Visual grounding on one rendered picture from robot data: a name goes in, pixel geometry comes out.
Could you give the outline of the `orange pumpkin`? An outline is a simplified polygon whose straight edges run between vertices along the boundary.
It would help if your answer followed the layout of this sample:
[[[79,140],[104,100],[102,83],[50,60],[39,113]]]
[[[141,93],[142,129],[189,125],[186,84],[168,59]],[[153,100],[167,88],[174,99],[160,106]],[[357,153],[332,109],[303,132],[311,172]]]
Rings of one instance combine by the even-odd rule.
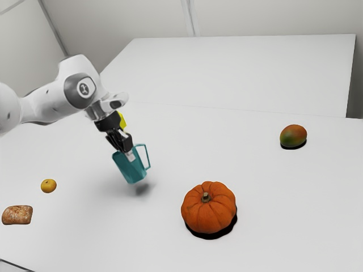
[[[194,232],[217,233],[228,227],[237,214],[234,193],[219,181],[205,181],[185,195],[181,216]]]

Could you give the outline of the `red green mango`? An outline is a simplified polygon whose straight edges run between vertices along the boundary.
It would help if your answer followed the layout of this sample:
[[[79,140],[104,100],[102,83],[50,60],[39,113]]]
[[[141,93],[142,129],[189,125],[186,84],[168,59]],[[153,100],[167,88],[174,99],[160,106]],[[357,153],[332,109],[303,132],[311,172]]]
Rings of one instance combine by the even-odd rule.
[[[307,130],[301,125],[288,125],[280,133],[280,144],[287,148],[298,147],[306,140]]]

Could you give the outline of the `yellow block on gripper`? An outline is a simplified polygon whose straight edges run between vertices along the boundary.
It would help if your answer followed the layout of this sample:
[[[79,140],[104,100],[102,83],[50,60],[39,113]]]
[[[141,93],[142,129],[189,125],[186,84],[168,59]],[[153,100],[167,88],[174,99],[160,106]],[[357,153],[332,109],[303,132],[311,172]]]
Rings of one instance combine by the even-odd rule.
[[[117,111],[119,117],[120,117],[120,122],[119,122],[119,128],[124,131],[124,129],[126,128],[127,124],[126,121],[124,119],[124,116],[122,115],[121,112]]]

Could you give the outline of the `small yellow orange fruit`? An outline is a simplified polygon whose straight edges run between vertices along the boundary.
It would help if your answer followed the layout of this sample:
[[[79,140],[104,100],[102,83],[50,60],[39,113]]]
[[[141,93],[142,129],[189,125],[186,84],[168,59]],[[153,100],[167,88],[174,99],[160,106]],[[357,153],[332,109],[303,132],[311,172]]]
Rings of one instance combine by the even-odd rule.
[[[55,191],[57,183],[54,179],[48,178],[41,182],[40,188],[43,193],[52,193]]]

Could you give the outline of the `brown bread loaf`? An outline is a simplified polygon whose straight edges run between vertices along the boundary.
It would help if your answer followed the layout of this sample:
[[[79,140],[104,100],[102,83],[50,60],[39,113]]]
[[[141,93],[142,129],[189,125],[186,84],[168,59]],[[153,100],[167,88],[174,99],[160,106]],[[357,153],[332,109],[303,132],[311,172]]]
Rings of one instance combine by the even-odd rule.
[[[33,214],[33,207],[29,205],[15,205],[7,207],[2,213],[4,225],[30,224]]]

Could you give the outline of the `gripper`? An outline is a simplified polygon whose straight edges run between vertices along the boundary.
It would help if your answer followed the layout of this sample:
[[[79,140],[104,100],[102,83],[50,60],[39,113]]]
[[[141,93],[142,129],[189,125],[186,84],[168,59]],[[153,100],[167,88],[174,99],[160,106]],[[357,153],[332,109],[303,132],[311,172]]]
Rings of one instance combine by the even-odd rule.
[[[136,157],[132,151],[132,136],[123,132],[120,126],[121,116],[118,111],[114,111],[106,118],[94,121],[96,128],[101,132],[106,132],[106,140],[118,151],[125,154],[129,162],[133,162]]]

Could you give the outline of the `teal faceted mug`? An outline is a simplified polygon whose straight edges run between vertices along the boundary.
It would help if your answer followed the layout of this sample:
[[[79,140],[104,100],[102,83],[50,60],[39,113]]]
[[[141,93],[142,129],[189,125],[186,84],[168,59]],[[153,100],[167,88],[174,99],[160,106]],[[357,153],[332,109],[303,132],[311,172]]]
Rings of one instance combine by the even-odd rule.
[[[144,166],[138,154],[138,147],[143,147],[145,150],[148,163],[147,167]],[[116,151],[112,154],[112,159],[126,182],[129,184],[135,184],[143,180],[147,175],[147,170],[151,167],[148,150],[145,144],[135,144],[134,147],[126,153]]]

